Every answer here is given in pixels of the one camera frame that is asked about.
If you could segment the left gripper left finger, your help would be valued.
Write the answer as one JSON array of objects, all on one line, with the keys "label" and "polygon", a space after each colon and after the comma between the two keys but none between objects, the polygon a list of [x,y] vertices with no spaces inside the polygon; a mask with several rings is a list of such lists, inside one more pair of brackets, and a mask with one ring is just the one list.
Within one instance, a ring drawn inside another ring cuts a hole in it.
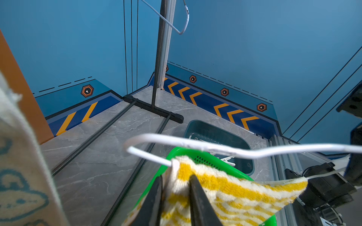
[{"label": "left gripper left finger", "polygon": [[161,219],[163,196],[163,178],[159,176],[155,179],[139,213],[131,222],[130,226],[159,226]]}]

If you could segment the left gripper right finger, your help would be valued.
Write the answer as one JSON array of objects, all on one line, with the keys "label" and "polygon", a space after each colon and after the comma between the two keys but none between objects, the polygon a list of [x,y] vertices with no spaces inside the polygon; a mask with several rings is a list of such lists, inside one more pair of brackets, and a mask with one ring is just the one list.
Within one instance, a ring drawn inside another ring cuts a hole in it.
[{"label": "left gripper right finger", "polygon": [[222,226],[196,175],[189,178],[192,226]]}]

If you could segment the yellow striped towel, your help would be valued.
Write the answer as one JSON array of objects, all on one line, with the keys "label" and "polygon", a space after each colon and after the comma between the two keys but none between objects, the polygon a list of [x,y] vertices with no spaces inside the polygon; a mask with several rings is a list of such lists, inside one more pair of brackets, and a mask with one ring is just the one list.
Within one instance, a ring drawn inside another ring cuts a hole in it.
[{"label": "yellow striped towel", "polygon": [[164,174],[165,201],[162,226],[190,226],[189,178],[199,180],[213,211],[224,226],[259,226],[293,203],[307,188],[304,177],[271,182],[239,179],[226,172],[196,164],[187,156],[171,160]]}]

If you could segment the beige clothespin towel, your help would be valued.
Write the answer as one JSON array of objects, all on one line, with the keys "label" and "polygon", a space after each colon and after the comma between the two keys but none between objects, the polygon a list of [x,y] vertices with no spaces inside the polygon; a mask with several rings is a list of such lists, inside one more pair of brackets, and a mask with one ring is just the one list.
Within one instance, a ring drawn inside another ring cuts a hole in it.
[{"label": "beige clothespin towel", "polygon": [[232,167],[235,167],[236,164],[235,163],[232,163],[230,162],[231,159],[233,159],[234,156],[228,156],[228,157],[224,157],[224,158],[221,158],[220,160],[227,163],[228,165],[232,166]]}]

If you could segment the bunny pattern towel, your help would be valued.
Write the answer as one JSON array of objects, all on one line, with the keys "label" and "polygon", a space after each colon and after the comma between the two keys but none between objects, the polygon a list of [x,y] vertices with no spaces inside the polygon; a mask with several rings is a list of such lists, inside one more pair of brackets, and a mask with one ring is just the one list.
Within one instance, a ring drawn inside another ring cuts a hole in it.
[{"label": "bunny pattern towel", "polygon": [[1,225],[68,226],[21,98],[1,76]]}]

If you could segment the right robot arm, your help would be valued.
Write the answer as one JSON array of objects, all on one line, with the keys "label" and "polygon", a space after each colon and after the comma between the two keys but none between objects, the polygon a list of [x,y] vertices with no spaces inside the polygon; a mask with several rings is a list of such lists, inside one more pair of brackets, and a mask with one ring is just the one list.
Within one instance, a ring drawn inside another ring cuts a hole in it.
[{"label": "right robot arm", "polygon": [[348,153],[339,160],[327,160],[316,153],[275,157],[277,179],[312,177],[306,191],[279,213],[283,226],[344,226],[337,207],[351,203],[362,184],[362,155]]}]

